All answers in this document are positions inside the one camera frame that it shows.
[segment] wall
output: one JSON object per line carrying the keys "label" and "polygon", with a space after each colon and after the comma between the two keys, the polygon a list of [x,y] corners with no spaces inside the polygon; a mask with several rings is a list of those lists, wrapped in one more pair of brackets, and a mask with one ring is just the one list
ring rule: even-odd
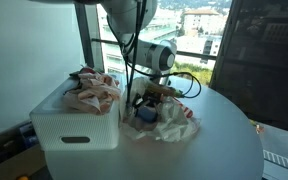
{"label": "wall", "polygon": [[0,132],[84,62],[73,5],[0,0]]}

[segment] white storage box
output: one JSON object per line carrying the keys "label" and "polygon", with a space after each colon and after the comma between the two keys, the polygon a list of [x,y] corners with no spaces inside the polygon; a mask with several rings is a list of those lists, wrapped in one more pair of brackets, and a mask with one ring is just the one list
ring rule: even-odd
{"label": "white storage box", "polygon": [[118,144],[119,102],[101,116],[67,107],[63,94],[77,83],[67,79],[30,113],[44,151],[113,149]]}

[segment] crumpled cloth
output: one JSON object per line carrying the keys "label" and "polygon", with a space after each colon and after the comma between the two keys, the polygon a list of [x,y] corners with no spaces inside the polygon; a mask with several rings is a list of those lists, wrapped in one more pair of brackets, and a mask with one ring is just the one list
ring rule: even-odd
{"label": "crumpled cloth", "polygon": [[69,107],[96,115],[103,115],[110,111],[114,100],[119,100],[121,90],[117,87],[118,80],[108,74],[83,73],[79,88],[65,93],[63,101]]}

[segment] crumpled paper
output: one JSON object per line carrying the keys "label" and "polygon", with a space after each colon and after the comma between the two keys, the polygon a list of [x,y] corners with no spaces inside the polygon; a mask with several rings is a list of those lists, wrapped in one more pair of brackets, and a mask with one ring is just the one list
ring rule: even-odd
{"label": "crumpled paper", "polygon": [[113,100],[119,100],[119,82],[108,74],[83,73],[79,88],[65,93],[63,102],[84,112],[102,115],[109,112]]}
{"label": "crumpled paper", "polygon": [[[135,93],[144,94],[146,81],[145,78],[134,79],[131,99],[134,98]],[[193,135],[200,127],[201,119],[187,118],[182,107],[173,97],[164,97],[163,103],[157,105],[157,112],[159,118],[153,124],[145,123],[134,116],[125,118],[124,115],[120,123],[122,132],[133,140],[150,137],[154,140],[177,142]]]}

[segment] white table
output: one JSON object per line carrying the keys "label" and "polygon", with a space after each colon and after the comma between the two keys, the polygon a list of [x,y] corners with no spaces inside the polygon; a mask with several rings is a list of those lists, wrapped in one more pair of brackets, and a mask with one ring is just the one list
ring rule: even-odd
{"label": "white table", "polygon": [[[190,85],[180,78],[172,83],[183,91]],[[111,151],[45,152],[53,179],[261,179],[260,139],[232,102],[205,86],[200,96],[182,102],[202,119],[198,133],[189,140],[134,142],[121,132],[118,147]]]}

